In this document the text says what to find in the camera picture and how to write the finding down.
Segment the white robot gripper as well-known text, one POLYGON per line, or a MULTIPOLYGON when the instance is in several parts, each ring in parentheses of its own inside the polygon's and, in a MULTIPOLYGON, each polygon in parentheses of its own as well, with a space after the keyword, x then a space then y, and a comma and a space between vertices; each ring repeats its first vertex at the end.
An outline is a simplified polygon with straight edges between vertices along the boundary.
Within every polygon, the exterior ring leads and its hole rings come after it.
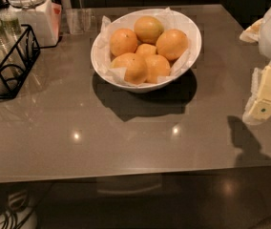
MULTIPOLYGON (((271 59, 271 8, 240 34, 240 40, 248 43, 259 41, 259 51, 271 59)), ((242 121, 259 125, 271 117, 271 61, 263 69, 252 74, 251 96, 245 106, 242 121)))

